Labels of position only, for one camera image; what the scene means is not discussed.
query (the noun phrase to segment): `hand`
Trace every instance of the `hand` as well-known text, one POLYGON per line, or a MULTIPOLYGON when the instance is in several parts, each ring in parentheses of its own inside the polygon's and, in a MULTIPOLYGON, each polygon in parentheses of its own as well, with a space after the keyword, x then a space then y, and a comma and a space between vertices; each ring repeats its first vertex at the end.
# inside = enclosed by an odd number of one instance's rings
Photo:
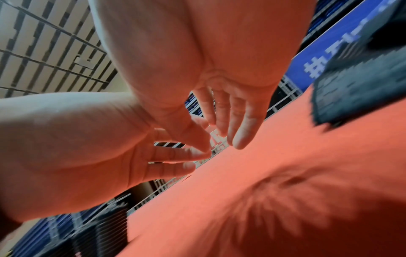
POLYGON ((262 124, 316 0, 90 0, 103 46, 140 104, 176 139, 209 149, 190 91, 237 149, 262 124), (213 109, 213 89, 217 113, 213 109))
POLYGON ((20 222, 88 209, 211 156, 154 146, 172 138, 129 94, 33 95, 2 99, 0 110, 0 208, 20 222), (167 161, 178 163, 149 164, 167 161))

